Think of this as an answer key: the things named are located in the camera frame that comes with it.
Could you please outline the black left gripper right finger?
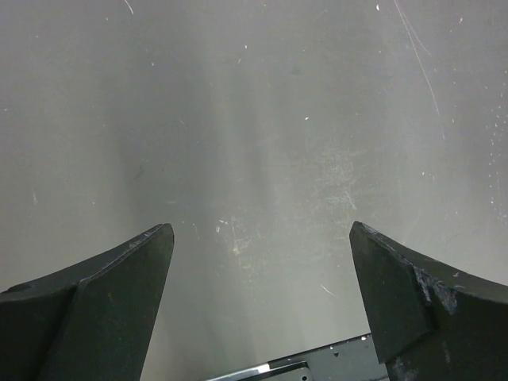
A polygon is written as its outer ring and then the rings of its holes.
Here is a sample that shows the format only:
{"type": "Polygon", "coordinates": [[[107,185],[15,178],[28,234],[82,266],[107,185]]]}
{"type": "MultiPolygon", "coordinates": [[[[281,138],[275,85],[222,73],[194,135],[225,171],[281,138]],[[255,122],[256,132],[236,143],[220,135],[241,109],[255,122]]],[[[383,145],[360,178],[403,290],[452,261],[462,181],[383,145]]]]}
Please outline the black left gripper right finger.
{"type": "Polygon", "coordinates": [[[391,380],[505,380],[507,287],[356,221],[352,258],[378,361],[391,380]]]}

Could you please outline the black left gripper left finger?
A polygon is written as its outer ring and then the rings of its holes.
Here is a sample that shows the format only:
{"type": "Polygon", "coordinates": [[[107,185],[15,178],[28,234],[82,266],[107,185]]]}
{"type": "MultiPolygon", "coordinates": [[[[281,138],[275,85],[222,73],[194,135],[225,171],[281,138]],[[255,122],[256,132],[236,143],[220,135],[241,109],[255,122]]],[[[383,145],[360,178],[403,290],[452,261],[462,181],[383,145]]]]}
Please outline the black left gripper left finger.
{"type": "Polygon", "coordinates": [[[138,380],[175,243],[159,224],[1,293],[3,380],[138,380]]]}

